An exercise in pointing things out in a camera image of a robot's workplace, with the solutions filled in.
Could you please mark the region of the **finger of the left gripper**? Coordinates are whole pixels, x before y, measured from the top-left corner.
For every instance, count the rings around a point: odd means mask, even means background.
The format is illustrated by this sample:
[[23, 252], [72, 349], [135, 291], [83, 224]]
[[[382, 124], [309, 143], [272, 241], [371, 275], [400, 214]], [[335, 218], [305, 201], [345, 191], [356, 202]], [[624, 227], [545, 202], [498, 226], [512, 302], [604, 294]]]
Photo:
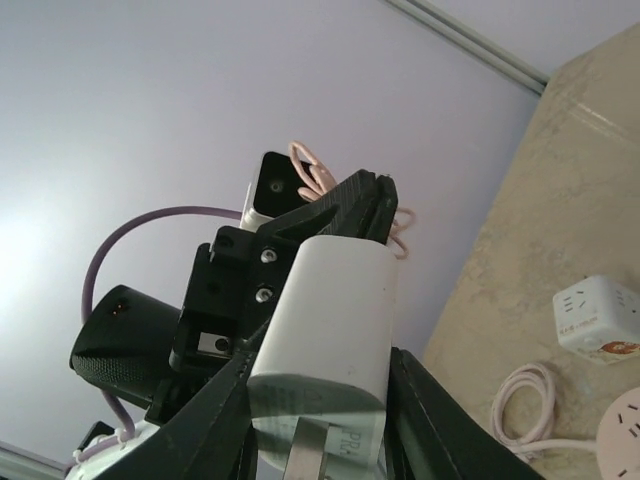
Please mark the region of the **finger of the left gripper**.
[[398, 207], [398, 193], [390, 176], [378, 176], [367, 197], [360, 237], [385, 245]]

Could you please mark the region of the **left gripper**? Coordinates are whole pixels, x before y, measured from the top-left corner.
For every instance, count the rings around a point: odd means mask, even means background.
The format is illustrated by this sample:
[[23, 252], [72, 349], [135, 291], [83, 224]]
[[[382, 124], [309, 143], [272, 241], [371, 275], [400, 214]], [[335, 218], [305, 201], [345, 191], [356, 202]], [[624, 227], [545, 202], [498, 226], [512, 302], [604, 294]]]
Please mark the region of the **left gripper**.
[[145, 420], [163, 425], [241, 351], [257, 351], [295, 256], [315, 235], [359, 238], [376, 175], [361, 169], [257, 233], [225, 226], [195, 255], [169, 355]]

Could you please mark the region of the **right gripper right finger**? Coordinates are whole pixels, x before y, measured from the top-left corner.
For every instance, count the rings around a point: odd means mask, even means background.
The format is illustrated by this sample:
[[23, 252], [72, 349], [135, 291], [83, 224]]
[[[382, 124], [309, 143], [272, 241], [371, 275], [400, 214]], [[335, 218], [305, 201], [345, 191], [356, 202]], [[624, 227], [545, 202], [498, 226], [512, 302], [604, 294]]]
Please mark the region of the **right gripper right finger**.
[[391, 349], [384, 448], [396, 480], [537, 480], [407, 350]]

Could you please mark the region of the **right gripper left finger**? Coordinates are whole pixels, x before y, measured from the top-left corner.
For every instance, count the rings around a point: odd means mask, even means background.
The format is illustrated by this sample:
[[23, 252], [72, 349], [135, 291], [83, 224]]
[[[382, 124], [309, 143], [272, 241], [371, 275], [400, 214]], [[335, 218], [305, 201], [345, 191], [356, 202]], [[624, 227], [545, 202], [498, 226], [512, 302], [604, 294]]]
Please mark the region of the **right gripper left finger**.
[[69, 479], [254, 479], [257, 438], [247, 382], [258, 348], [232, 359], [164, 426], [117, 443], [69, 471]]

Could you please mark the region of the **white charger with cable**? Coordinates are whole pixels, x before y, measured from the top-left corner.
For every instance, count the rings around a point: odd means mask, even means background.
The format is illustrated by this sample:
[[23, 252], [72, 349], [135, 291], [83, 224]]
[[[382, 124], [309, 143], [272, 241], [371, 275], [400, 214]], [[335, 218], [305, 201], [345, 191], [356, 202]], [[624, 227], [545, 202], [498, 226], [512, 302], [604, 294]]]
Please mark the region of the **white charger with cable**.
[[326, 475], [372, 479], [386, 423], [398, 261], [380, 243], [303, 242], [247, 388], [260, 456], [284, 469], [299, 419], [328, 427]]

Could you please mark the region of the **white cube socket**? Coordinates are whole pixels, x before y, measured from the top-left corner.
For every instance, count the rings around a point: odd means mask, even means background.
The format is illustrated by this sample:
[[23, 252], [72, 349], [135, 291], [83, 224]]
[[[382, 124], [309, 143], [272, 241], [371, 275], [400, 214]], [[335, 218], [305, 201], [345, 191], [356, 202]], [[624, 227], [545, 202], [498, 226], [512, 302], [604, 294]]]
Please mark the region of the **white cube socket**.
[[639, 356], [639, 294], [604, 275], [587, 277], [552, 299], [565, 350], [598, 365]]

